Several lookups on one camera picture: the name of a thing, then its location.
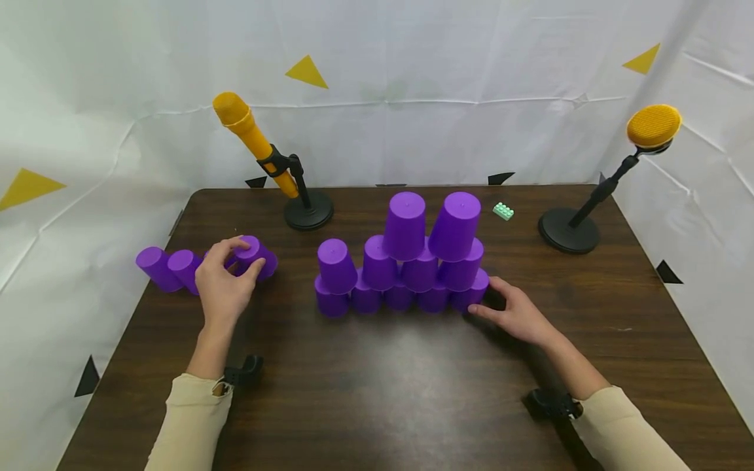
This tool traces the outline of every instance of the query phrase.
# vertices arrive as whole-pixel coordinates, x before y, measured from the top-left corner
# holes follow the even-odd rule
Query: black round base
[[[576,214],[569,208],[549,210],[539,219],[539,234],[545,242],[565,253],[589,253],[599,243],[599,229],[589,218],[576,228],[568,221]]]
[[[333,201],[322,191],[308,190],[311,209],[304,208],[301,197],[288,200],[283,215],[285,222],[297,231],[313,231],[324,226],[333,217]]]

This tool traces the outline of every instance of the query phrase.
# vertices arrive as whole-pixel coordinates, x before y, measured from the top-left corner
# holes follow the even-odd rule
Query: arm
[[[146,471],[209,471],[220,430],[228,418],[233,388],[222,373],[238,317],[246,309],[265,264],[261,258],[236,277],[224,267],[240,238],[216,243],[196,271],[204,327],[186,373],[173,380],[167,413]]]
[[[584,413],[574,428],[606,470],[688,470],[623,390],[611,386],[523,291],[497,277],[489,285],[506,298],[506,309],[472,304],[469,312],[544,350],[571,396],[582,401]]]

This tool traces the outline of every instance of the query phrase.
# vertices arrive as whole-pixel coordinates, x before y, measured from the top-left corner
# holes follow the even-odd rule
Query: green lego brick
[[[506,221],[510,221],[510,218],[513,217],[513,210],[508,206],[505,206],[503,203],[497,203],[495,207],[492,208],[492,212],[502,217]]]

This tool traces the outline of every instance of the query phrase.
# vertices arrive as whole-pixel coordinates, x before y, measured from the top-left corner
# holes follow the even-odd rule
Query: black wrist strap
[[[247,386],[259,378],[265,359],[257,355],[249,355],[240,368],[225,367],[225,382],[234,387]]]
[[[549,389],[533,390],[523,403],[536,420],[574,420],[584,413],[584,408],[570,394]]]

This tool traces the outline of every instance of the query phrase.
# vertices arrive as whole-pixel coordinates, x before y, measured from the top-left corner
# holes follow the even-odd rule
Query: black clip
[[[249,355],[240,368],[225,367],[225,382],[233,386],[247,386],[252,380],[259,378],[265,359],[257,355]]]
[[[272,147],[272,154],[270,154],[270,156],[266,159],[257,161],[257,163],[262,168],[262,170],[265,171],[267,176],[275,178],[276,176],[283,175],[288,170],[290,170],[290,174],[293,176],[293,178],[302,176],[304,174],[304,167],[301,166],[301,161],[299,160],[298,155],[291,154],[290,156],[286,157],[285,155],[282,155],[273,144],[270,144],[270,147]],[[266,164],[274,165],[275,171],[271,172],[267,170],[267,167],[265,167]]]
[[[539,421],[574,420],[584,413],[584,408],[579,402],[574,401],[570,394],[550,389],[533,390],[523,398],[523,403],[529,414]]]

